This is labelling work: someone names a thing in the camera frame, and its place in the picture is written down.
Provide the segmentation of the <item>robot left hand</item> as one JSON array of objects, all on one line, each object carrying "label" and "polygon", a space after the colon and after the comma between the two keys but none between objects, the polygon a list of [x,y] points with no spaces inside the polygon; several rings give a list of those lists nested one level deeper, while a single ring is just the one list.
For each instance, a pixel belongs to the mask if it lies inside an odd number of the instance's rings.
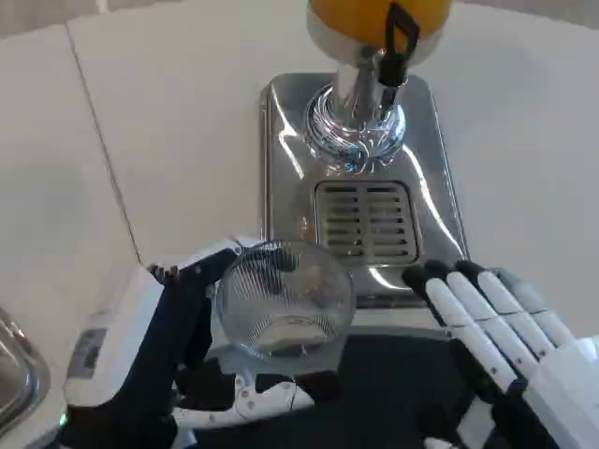
[{"label": "robot left hand", "polygon": [[174,267],[138,266],[93,313],[66,374],[60,448],[190,448],[200,432],[295,415],[340,396],[331,370],[223,373],[209,357],[212,289],[250,245],[223,239]]}]

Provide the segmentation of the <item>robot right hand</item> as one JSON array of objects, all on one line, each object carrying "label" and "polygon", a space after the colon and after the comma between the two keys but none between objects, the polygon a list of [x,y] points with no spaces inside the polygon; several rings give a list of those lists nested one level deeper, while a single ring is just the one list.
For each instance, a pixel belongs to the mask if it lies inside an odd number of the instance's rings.
[{"label": "robot right hand", "polygon": [[430,413],[427,448],[598,445],[598,339],[576,338],[534,287],[504,268],[438,260],[406,268],[404,283],[448,336],[471,390],[457,417]]}]

